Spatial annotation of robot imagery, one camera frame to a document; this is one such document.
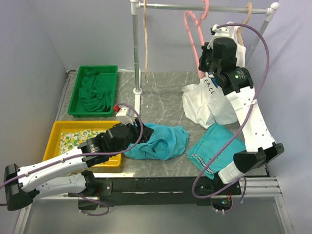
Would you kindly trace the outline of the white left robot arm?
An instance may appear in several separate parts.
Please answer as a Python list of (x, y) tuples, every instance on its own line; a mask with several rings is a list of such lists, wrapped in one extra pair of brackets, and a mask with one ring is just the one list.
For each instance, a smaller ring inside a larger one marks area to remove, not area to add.
[(139, 122), (118, 123), (47, 161), (25, 167), (8, 165), (2, 185), (6, 196), (4, 206), (15, 211), (35, 200), (62, 193), (91, 196), (99, 183), (88, 168), (126, 152), (137, 143), (146, 143), (153, 133), (152, 128)]

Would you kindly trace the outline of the light blue t shirt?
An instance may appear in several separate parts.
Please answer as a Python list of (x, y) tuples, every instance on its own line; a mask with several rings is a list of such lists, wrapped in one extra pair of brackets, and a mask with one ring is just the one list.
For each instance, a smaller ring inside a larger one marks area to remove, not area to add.
[(140, 143), (124, 155), (136, 160), (169, 160), (183, 154), (189, 143), (189, 133), (182, 126), (146, 123), (154, 130), (146, 143)]

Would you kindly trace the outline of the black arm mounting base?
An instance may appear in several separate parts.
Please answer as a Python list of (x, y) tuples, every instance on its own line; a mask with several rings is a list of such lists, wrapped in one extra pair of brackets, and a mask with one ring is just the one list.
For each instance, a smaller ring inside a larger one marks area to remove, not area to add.
[(220, 179), (195, 177), (95, 177), (90, 171), (86, 176), (86, 188), (82, 192), (69, 193), (78, 198), (78, 209), (89, 216), (105, 215), (114, 206), (130, 205), (209, 205), (210, 196), (219, 191), (231, 198), (240, 195), (238, 182), (226, 187)]

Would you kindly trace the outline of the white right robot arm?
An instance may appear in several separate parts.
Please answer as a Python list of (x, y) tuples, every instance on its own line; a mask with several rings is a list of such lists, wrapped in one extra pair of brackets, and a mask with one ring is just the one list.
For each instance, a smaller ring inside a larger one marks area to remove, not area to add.
[(235, 153), (232, 161), (214, 174), (213, 187), (221, 195), (232, 181), (284, 153), (283, 144), (275, 141), (266, 126), (250, 72), (237, 65), (237, 49), (234, 39), (217, 37), (202, 46), (199, 63), (200, 69), (214, 76), (233, 107), (245, 140), (245, 150)]

